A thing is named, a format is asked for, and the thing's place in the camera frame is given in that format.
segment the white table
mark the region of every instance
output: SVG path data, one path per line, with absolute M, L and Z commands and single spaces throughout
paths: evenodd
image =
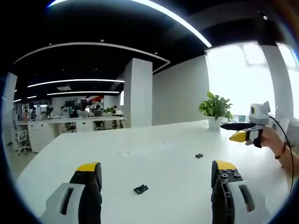
M 211 166 L 223 160 L 266 196 L 271 213 L 288 194 L 286 176 L 268 148 L 229 141 L 233 131 L 209 131 L 207 121 L 62 134 L 39 153 L 17 181 L 40 217 L 47 198 L 82 164 L 102 166 L 105 224 L 212 223 Z M 203 154 L 197 159 L 195 155 Z M 136 195 L 133 189 L 149 190 Z

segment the office chair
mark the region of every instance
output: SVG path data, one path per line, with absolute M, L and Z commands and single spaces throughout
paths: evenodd
M 27 130 L 20 131 L 17 121 L 13 119 L 13 126 L 14 126 L 14 138 L 21 144 L 21 147 L 18 151 L 18 155 L 20 155 L 20 152 L 24 150 L 26 155 L 26 148 L 30 148 L 29 146 L 25 146 L 24 143 L 27 139 Z
M 88 117 L 88 112 L 87 111 L 79 112 L 79 117 L 87 118 Z

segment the black ceiling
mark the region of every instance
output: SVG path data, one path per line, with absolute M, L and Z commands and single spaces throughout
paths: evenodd
M 231 0 L 153 0 L 187 19 L 188 16 Z M 165 61 L 130 50 L 75 45 L 45 49 L 23 59 L 18 58 L 34 50 L 70 42 L 101 42 L 139 49 L 171 61 L 170 66 L 204 54 L 206 46 L 190 32 L 171 46 L 158 41 L 177 24 L 176 21 L 148 6 L 129 0 L 68 0 L 50 8 L 50 0 L 21 1 L 18 7 L 11 3 L 3 47 L 7 49 L 1 72 L 10 71 L 18 76 L 15 99 L 58 92 L 64 84 L 48 84 L 32 88 L 28 85 L 75 78 L 117 79 L 133 58 L 153 62 L 154 70 Z M 267 33 L 281 40 L 276 26 L 267 21 Z M 199 30 L 213 46 L 230 42 L 257 39 L 256 21 L 243 19 L 221 23 Z M 73 82 L 72 91 L 111 91 L 113 83 Z M 123 85 L 117 86 L 121 91 Z

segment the white chair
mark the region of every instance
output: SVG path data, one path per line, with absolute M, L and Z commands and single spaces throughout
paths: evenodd
M 18 141 L 18 143 L 20 144 L 20 149 L 18 151 L 18 155 L 20 155 L 20 151 L 22 151 L 22 149 L 25 152 L 26 155 L 26 148 L 30 148 L 29 146 L 25 146 L 24 143 L 27 139 L 27 130 L 19 130 L 17 121 L 15 119 L 13 119 L 13 126 L 14 126 L 14 138 Z

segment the person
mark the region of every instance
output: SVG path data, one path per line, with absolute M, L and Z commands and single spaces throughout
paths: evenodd
M 75 106 L 73 106 L 73 113 L 72 113 L 72 117 L 73 118 L 77 118 L 78 117 L 78 111 L 77 111 L 77 108 Z
M 112 112 L 112 113 L 114 113 L 114 114 L 115 114 L 115 113 L 116 113 L 116 111 L 117 111 L 117 106 L 114 106 L 114 107 L 113 107 L 113 112 Z
M 23 121 L 24 121 L 25 123 L 28 122 L 28 110 L 27 110 L 27 109 L 25 110 L 25 112 L 24 112 L 24 114 L 23 114 Z
M 86 110 L 86 106 L 81 107 L 81 112 L 79 113 L 81 117 L 89 117 L 90 113 Z
M 35 107 L 33 107 L 33 109 L 32 109 L 32 112 L 30 114 L 30 118 L 31 119 L 35 119 L 36 118 L 36 108 Z
M 285 172 L 292 177 L 292 157 L 289 146 L 285 144 L 279 135 L 270 127 L 265 127 L 262 134 L 261 145 L 269 147 L 282 165 Z M 294 152 L 294 177 L 299 176 L 299 156 Z
M 61 107 L 60 115 L 64 118 L 68 118 L 70 116 L 70 114 L 67 111 L 65 111 L 64 106 Z

